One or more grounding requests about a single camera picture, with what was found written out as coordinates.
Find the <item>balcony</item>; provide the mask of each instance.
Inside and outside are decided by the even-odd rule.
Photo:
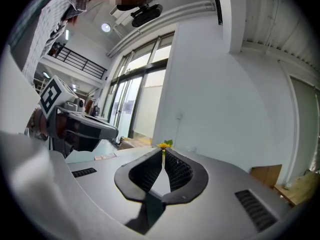
[[[107,71],[106,68],[56,42],[48,55],[100,80],[102,80],[104,73]]]

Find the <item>ceiling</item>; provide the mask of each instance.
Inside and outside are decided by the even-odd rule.
[[[36,76],[35,78],[39,79],[39,80],[43,80],[44,79],[44,75],[43,72],[46,72],[50,77],[56,75],[57,77],[59,77],[62,81],[64,81],[70,88],[72,88],[72,85],[76,85],[76,90],[78,93],[82,94],[82,95],[86,95],[92,91],[94,91],[95,89],[97,89],[97,87],[86,83],[84,81],[81,81],[79,79],[76,79],[70,75],[64,74],[58,70],[55,70],[51,67],[48,66],[44,66],[43,64],[39,63],[37,68],[36,68]]]
[[[150,3],[150,6],[161,4],[163,12],[166,12],[198,1],[202,0],[154,0]],[[115,6],[109,4],[108,1],[91,1],[88,10],[78,17],[77,23],[74,26],[68,24],[67,29],[70,31],[70,38],[72,38],[74,32],[81,33],[99,45],[106,53],[109,52],[123,37],[134,30],[131,26],[130,12],[127,12],[127,17],[122,16],[126,20],[121,22],[114,16],[116,14],[110,14],[110,12],[115,11],[114,8]],[[103,23],[108,23],[111,26],[110,32],[102,31]]]
[[[246,0],[243,41],[281,50],[319,71],[319,49],[313,33],[291,0]]]

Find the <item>ceiling light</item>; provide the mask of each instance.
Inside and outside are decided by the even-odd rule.
[[[43,72],[44,76],[48,79],[50,79],[50,76],[47,74],[47,72]]]
[[[103,23],[102,26],[101,26],[101,29],[102,29],[102,31],[104,31],[104,32],[109,32],[109,31],[111,30],[111,27],[110,27],[109,24]]]

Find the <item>flower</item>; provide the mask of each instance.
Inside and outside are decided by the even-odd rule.
[[[158,144],[157,147],[162,148],[164,150],[165,148],[172,148],[172,145],[169,145],[167,143],[161,143]]]

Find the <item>floor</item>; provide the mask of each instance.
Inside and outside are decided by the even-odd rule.
[[[117,148],[114,147],[108,140],[102,139],[94,151],[72,151],[65,159],[67,164],[94,161],[95,156],[112,155]]]

